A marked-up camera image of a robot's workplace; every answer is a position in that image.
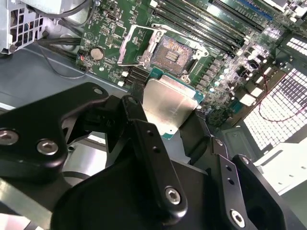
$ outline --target capacitor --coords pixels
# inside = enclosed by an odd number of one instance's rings
[[[249,70],[246,71],[246,74],[251,78],[254,74],[250,72]]]
[[[214,82],[214,85],[215,85],[215,86],[219,86],[219,85],[220,85],[220,82],[219,82],[218,80],[216,80],[216,81]]]
[[[208,90],[209,90],[210,92],[214,92],[214,87],[213,87],[213,86],[209,86],[209,87],[208,87]]]
[[[235,86],[231,83],[228,84],[228,87],[230,88],[230,90],[234,90],[235,89]]]
[[[250,77],[249,77],[247,74],[244,74],[243,77],[244,77],[244,79],[247,80],[247,81],[249,81],[249,79],[250,79]]]
[[[91,57],[94,60],[101,60],[104,58],[104,56],[105,56],[105,52],[103,51],[102,48],[96,47],[91,50]]]
[[[251,55],[250,53],[245,53],[244,56],[250,61],[254,58],[253,55]]]
[[[224,68],[224,69],[223,69],[223,73],[224,73],[224,74],[229,73],[229,69],[228,69],[228,68]]]
[[[249,52],[251,55],[253,55],[253,56],[256,56],[257,53],[258,53],[257,50],[255,50],[255,49],[252,48],[252,47],[248,49],[248,52]]]
[[[225,75],[220,74],[220,75],[219,75],[219,79],[220,79],[220,80],[224,80],[224,79],[225,79]]]
[[[208,106],[206,109],[207,109],[208,113],[212,111],[212,107],[211,106]]]
[[[236,98],[232,93],[229,94],[229,97],[230,97],[230,100],[232,101]]]
[[[265,64],[265,63],[268,62],[268,60],[267,60],[265,57],[261,56],[261,55],[258,55],[257,58],[258,58],[263,64]]]

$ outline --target screw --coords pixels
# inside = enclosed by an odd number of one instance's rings
[[[13,54],[13,53],[15,53],[15,51],[17,50],[17,46],[15,46],[15,45],[10,45],[10,48],[9,48],[9,51]]]
[[[58,145],[52,140],[42,140],[37,145],[37,151],[48,156],[55,154],[58,150]]]
[[[246,157],[242,157],[242,160],[243,160],[246,164],[249,164],[249,161],[248,161],[248,159],[246,159]]]
[[[177,192],[174,188],[167,188],[165,190],[166,198],[169,202],[171,202],[173,205],[179,205],[181,198],[179,192]]]
[[[97,94],[103,94],[104,93],[100,89],[94,89],[94,92],[97,93]]]
[[[220,146],[223,146],[223,143],[222,143],[222,141],[221,141],[221,140],[219,140],[219,139],[215,139],[215,141],[216,141],[216,143],[218,143]]]
[[[231,218],[234,220],[234,222],[240,227],[245,227],[245,221],[240,213],[238,213],[235,210],[231,210],[230,212]]]
[[[16,132],[11,130],[1,130],[0,131],[0,145],[13,145],[19,139]]]

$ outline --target metal bracket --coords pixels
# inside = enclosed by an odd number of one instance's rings
[[[85,83],[1,115],[0,139],[14,142],[0,142],[0,176],[36,182],[55,178],[78,116],[108,97],[98,85]]]

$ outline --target black cable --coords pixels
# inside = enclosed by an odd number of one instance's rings
[[[63,20],[59,21],[59,25],[66,27],[67,29],[71,30],[74,34],[78,35],[79,37],[83,36],[83,32],[81,32],[78,29],[74,28],[73,26],[65,23]]]
[[[44,58],[46,59],[47,63],[48,63],[49,66],[51,67],[52,71],[53,71],[54,73],[56,73],[57,75],[59,75],[60,77],[65,78],[65,79],[69,79],[69,80],[76,80],[76,79],[83,78],[83,77],[86,76],[86,74],[89,72],[88,67],[86,67],[86,72],[85,72],[84,74],[80,75],[80,76],[71,77],[71,76],[65,76],[65,75],[60,74],[59,72],[57,72],[57,71],[54,69],[54,67],[52,66],[51,62],[49,61],[49,58],[47,57],[47,55],[45,54],[43,48],[39,45],[39,43],[36,42],[36,41],[35,41],[35,43],[36,43],[37,46],[39,47],[39,49],[40,49],[42,55],[43,55]]]
[[[47,38],[37,40],[40,45],[50,44],[50,45],[66,45],[66,46],[79,46],[81,43],[80,38]]]
[[[64,23],[68,26],[71,26],[71,27],[83,27],[85,26],[86,24],[89,23],[89,21],[92,19],[94,13],[95,13],[95,10],[96,10],[96,2],[93,1],[92,3],[92,8],[91,8],[91,11],[89,12],[89,14],[87,15],[87,18],[85,20],[85,22],[81,23],[81,24],[74,24],[68,20],[66,20],[65,18],[62,18],[62,21],[64,21]]]
[[[58,48],[56,46],[51,46],[51,45],[47,45],[47,44],[40,44],[41,47],[44,47],[46,49],[49,49],[50,51],[54,52],[54,53],[58,53],[66,58],[69,58],[70,60],[72,60],[73,62],[76,61],[77,59],[77,55],[73,54],[69,51],[66,51],[64,49]]]
[[[81,42],[78,37],[60,37],[60,38],[43,38],[37,40],[39,43],[54,43],[54,42]]]
[[[41,16],[43,17],[46,17],[46,18],[65,18],[65,17],[69,17],[69,16],[72,16],[78,12],[80,12],[82,9],[86,8],[87,6],[89,6],[91,4],[93,0],[85,0],[84,2],[82,2],[80,5],[78,5],[77,7],[69,10],[69,11],[66,11],[64,13],[60,13],[60,14],[54,14],[54,13],[45,13],[39,9],[36,9],[34,7],[31,7],[29,5],[27,5],[27,9],[30,10],[30,11],[34,11],[38,14],[40,14]]]

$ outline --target bolt hole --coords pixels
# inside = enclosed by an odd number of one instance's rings
[[[152,131],[150,131],[150,130],[147,131],[147,134],[148,134],[149,136],[151,136],[151,137],[154,136],[154,134],[153,134]]]
[[[226,165],[226,169],[230,172],[232,171],[232,169],[228,165]]]
[[[52,149],[52,146],[49,144],[43,145],[44,149],[50,150]]]
[[[236,215],[235,218],[237,219],[237,221],[242,222],[242,218],[240,216]]]
[[[75,151],[75,148],[74,148],[73,146],[69,146],[69,147],[68,147],[68,150],[69,150],[69,151]]]
[[[228,182],[232,185],[235,185],[235,182],[233,180],[231,180],[230,178],[228,178]]]
[[[103,94],[103,92],[100,89],[94,89],[94,92],[97,94]]]
[[[160,152],[159,148],[156,147],[156,146],[153,147],[153,151],[156,152],[156,153],[159,153],[159,152]]]
[[[11,140],[12,137],[11,137],[10,135],[3,135],[3,136],[1,137],[1,139],[3,139],[3,140]]]
[[[133,97],[129,97],[129,101],[134,104],[138,103]]]
[[[177,195],[176,195],[176,193],[174,193],[174,192],[169,192],[168,194],[169,194],[169,196],[170,196],[172,199],[176,199],[176,198],[177,198]]]

